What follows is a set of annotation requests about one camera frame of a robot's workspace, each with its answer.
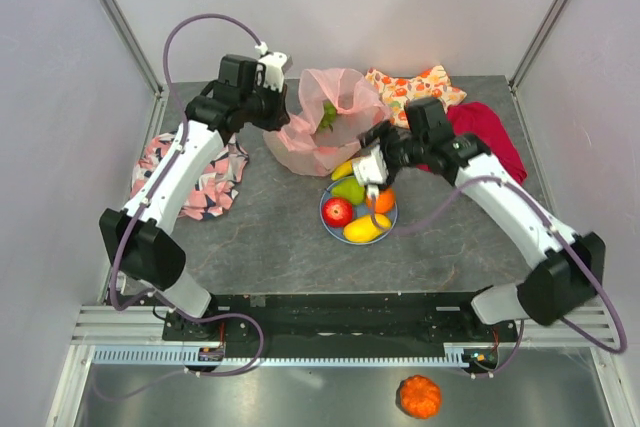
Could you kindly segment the orange fake orange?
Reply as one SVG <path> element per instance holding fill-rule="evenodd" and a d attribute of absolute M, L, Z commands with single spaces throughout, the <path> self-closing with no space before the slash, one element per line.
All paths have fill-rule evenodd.
<path fill-rule="evenodd" d="M 376 201 L 373 201 L 371 197 L 366 198 L 366 204 L 368 208 L 375 211 L 376 214 L 386 214 L 390 212 L 396 203 L 395 193 L 392 188 L 380 191 L 376 197 Z"/>

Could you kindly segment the yellow fake banana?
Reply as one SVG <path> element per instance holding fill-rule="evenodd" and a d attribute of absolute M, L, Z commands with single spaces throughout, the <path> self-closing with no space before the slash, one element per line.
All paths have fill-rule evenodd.
<path fill-rule="evenodd" d="M 353 174 L 353 161 L 348 160 L 340 164 L 331 174 L 331 179 L 337 181 Z"/>

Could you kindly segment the green fake pear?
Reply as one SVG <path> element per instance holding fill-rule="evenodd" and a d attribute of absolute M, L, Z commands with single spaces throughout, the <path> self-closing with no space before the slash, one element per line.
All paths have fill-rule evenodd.
<path fill-rule="evenodd" d="M 365 201 L 365 187 L 360 185 L 355 177 L 340 179 L 331 189 L 330 193 L 334 197 L 340 197 L 354 206 L 358 206 Z"/>

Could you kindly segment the pink translucent plastic bag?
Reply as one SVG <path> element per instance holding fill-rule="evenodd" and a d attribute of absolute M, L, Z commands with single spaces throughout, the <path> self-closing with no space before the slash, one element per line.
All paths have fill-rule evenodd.
<path fill-rule="evenodd" d="M 307 69 L 298 85 L 301 112 L 263 139 L 291 172 L 324 177 L 360 150 L 359 136 L 388 119 L 390 108 L 354 69 Z"/>

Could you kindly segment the yellow fake mango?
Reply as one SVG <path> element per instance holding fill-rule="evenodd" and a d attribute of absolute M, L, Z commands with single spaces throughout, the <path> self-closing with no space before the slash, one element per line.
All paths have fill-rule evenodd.
<path fill-rule="evenodd" d="M 370 215 L 365 215 L 346 225 L 343 236 L 348 242 L 364 244 L 376 240 L 391 227 L 392 222 L 386 215 L 376 214 L 375 222 Z"/>

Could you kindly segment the red fake apple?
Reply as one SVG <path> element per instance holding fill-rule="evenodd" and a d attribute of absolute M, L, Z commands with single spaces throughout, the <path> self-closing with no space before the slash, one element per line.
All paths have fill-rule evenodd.
<path fill-rule="evenodd" d="M 354 218 L 354 207 L 341 197 L 329 198 L 321 208 L 321 217 L 330 228 L 343 228 Z"/>

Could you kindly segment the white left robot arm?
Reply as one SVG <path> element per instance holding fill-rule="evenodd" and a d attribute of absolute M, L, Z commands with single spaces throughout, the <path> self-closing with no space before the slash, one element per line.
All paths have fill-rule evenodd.
<path fill-rule="evenodd" d="M 185 317 L 185 329 L 208 340 L 219 329 L 209 310 L 212 296 L 186 269 L 186 254 L 172 239 L 178 214 L 209 162 L 245 124 L 278 131 L 286 111 L 285 73 L 291 59 L 264 52 L 252 59 L 226 55 L 219 76 L 185 109 L 185 117 L 167 154 L 150 179 L 120 210 L 106 209 L 99 227 L 112 272 L 145 285 Z"/>

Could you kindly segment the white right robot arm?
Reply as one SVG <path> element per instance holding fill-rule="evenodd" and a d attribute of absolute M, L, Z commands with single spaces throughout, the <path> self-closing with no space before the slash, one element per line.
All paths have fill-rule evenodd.
<path fill-rule="evenodd" d="M 531 269 L 519 283 L 490 286 L 474 295 L 457 318 L 465 338 L 481 340 L 494 324 L 507 320 L 550 326 L 597 296 L 605 258 L 597 234 L 579 234 L 546 211 L 476 134 L 455 133 L 435 102 L 418 99 L 405 112 L 405 129 L 385 120 L 360 134 L 369 152 L 353 164 L 358 183 L 377 195 L 401 169 L 425 166 L 473 200 Z"/>

